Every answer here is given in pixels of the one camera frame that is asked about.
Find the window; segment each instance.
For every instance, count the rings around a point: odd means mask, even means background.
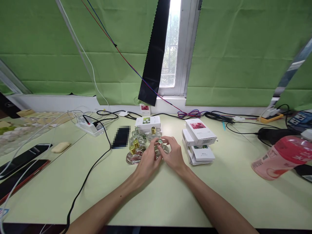
[[[171,0],[158,93],[186,95],[201,0]]]
[[[173,88],[175,86],[180,15],[181,15],[181,0],[171,0],[165,53],[163,56],[162,74],[159,85],[159,87],[161,88]]]

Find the glass perfume bottle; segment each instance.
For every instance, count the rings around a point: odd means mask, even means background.
[[[136,149],[140,149],[143,152],[146,150],[145,143],[141,140],[139,141],[137,137],[134,137],[133,141],[130,141],[130,144],[133,144]]]
[[[137,137],[137,139],[138,139],[139,141],[141,140],[141,141],[143,141],[143,142],[145,143],[144,138],[143,138],[142,136],[140,136],[140,135],[137,135],[137,132],[136,132],[136,131],[132,131],[131,134],[132,134],[132,137],[130,138],[131,141],[133,141],[134,138]]]
[[[161,148],[166,152],[169,153],[169,148],[168,146],[163,144],[163,141],[161,139],[158,140],[158,144],[161,146]],[[158,158],[158,156],[160,155],[160,151],[158,150],[158,145],[155,145],[154,149],[155,149],[155,156],[156,158]]]
[[[140,131],[140,128],[135,127],[134,129],[136,131],[137,136],[141,136],[144,139],[144,142],[146,142],[146,135]]]
[[[126,156],[126,162],[130,165],[138,164],[141,161],[143,151],[136,149],[134,145],[130,145],[130,152]]]
[[[152,127],[151,128],[151,132],[149,133],[147,139],[149,140],[149,142],[154,139],[154,138],[160,138],[160,133],[156,132],[156,128],[155,127]]]

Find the black smartphone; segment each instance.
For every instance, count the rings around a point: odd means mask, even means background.
[[[18,172],[16,172],[14,175],[12,175],[10,178],[6,179],[0,184],[0,205],[7,199],[9,193],[11,192],[12,188],[16,184],[16,182],[20,179],[22,174],[34,163],[35,161],[31,161],[28,163],[25,167],[20,169]],[[14,194],[17,190],[19,190],[24,184],[26,184],[31,178],[33,178],[35,175],[37,175],[42,169],[44,169],[48,164],[50,163],[50,160],[38,160],[22,177],[22,179],[19,181],[19,184],[14,189]]]
[[[46,151],[50,145],[52,146],[52,144],[38,144],[32,147],[31,149],[27,150],[26,152],[20,154],[16,158],[14,158],[11,163],[7,162],[6,164],[2,165],[0,167],[1,173],[0,180],[7,178],[17,170],[22,168],[23,166],[25,166],[28,162],[30,162],[31,160],[42,154],[44,151]],[[8,164],[9,164],[8,168],[4,172],[2,172]]]
[[[130,126],[121,126],[117,130],[116,137],[113,144],[111,145],[112,149],[119,149],[127,146],[128,139],[130,134]]]

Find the window frame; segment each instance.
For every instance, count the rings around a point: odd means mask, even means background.
[[[175,86],[159,88],[161,96],[186,96],[201,3],[201,0],[181,1]]]

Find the perfume box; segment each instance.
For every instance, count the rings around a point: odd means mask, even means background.
[[[136,126],[139,127],[144,134],[149,134],[152,127],[156,128],[156,132],[162,131],[159,116],[136,118]]]
[[[215,160],[214,153],[208,145],[191,146],[190,151],[196,161],[210,161]]]
[[[186,129],[193,138],[194,145],[211,145],[215,143],[217,136],[200,119],[185,121]]]
[[[150,106],[140,103],[141,115],[150,116]]]
[[[188,156],[188,162],[189,162],[189,164],[192,164],[192,165],[200,165],[200,164],[208,164],[208,163],[211,163],[211,162],[213,162],[213,160],[211,160],[211,161],[200,161],[200,160],[196,160],[196,158],[195,158],[195,156],[194,156],[194,154],[193,154],[193,152],[191,151],[191,147],[189,147],[189,146],[186,146],[186,142],[184,141],[184,139],[182,138],[182,144],[183,144],[183,146],[184,146],[184,149],[185,149],[185,151],[186,151],[186,153],[187,153],[187,156]]]
[[[182,129],[182,138],[186,144],[186,146],[195,146],[195,141],[193,140],[191,134],[187,129]]]

